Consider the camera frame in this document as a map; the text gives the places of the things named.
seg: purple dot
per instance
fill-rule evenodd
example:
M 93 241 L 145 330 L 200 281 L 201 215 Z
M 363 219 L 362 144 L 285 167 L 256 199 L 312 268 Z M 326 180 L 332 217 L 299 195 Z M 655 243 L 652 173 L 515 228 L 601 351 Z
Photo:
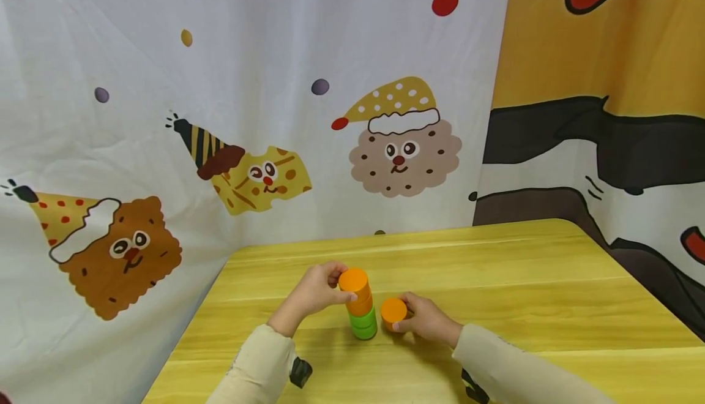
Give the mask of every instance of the purple dot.
M 95 98 L 98 100 L 98 102 L 107 103 L 108 99 L 110 99 L 110 94 L 104 88 L 96 88 Z
M 323 95 L 328 92 L 328 89 L 330 89 L 330 84 L 323 78 L 319 78 L 311 84 L 311 92 L 314 95 Z

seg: red dot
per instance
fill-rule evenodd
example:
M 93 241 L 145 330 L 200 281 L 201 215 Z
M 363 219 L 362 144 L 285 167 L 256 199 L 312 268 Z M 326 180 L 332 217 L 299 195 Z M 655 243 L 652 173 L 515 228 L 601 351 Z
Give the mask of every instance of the red dot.
M 431 9 L 441 17 L 450 15 L 458 7 L 458 0 L 433 0 Z
M 333 124 L 330 125 L 330 128 L 333 130 L 343 130 L 346 125 L 348 125 L 348 118 L 338 118 L 337 120 L 333 121 Z

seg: cylindrical block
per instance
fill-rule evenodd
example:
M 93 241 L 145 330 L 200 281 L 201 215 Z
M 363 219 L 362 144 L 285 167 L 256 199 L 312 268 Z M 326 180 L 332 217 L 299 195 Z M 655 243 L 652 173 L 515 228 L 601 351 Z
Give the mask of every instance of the cylindrical block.
M 351 320 L 351 326 L 358 329 L 365 329 L 373 324 L 377 324 L 377 316 L 374 307 L 372 307 L 370 311 L 363 316 L 348 314 L 348 317 Z
M 345 303 L 350 315 L 365 316 L 372 310 L 372 296 L 366 298 L 358 297 L 354 302 Z
M 402 321 L 407 317 L 409 313 L 406 303 L 399 300 L 399 298 L 388 298 L 382 303 L 379 308 L 380 315 L 382 316 L 382 321 L 384 322 L 384 327 L 388 331 L 393 332 L 392 325 L 397 321 Z
M 370 340 L 377 334 L 377 321 L 373 321 L 371 326 L 366 328 L 357 328 L 351 326 L 352 334 L 361 340 Z
M 340 274 L 338 279 L 340 291 L 356 293 L 357 298 L 365 299 L 372 296 L 370 284 L 368 284 L 367 274 L 360 268 L 351 268 Z

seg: curtain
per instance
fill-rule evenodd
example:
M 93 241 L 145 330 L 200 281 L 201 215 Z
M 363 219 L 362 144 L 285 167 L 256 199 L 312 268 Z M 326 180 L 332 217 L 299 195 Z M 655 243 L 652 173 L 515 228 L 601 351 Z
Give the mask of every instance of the curtain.
M 140 402 L 240 247 L 471 225 L 506 5 L 0 0 L 0 403 Z
M 576 223 L 705 339 L 705 0 L 509 0 L 474 224 Z

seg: yellow table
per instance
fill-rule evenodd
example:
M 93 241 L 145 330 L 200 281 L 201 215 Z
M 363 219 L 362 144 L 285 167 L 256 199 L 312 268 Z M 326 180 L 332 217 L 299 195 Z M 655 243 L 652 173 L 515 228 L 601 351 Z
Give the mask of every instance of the yellow table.
M 375 305 L 410 290 L 588 380 L 618 403 L 701 403 L 705 345 L 579 228 L 536 220 L 447 231 L 250 247 L 236 252 L 144 403 L 204 403 L 250 331 L 304 270 L 360 266 Z M 280 403 L 472 403 L 450 351 L 358 341 L 344 307 L 306 319 L 295 341 L 313 366 Z

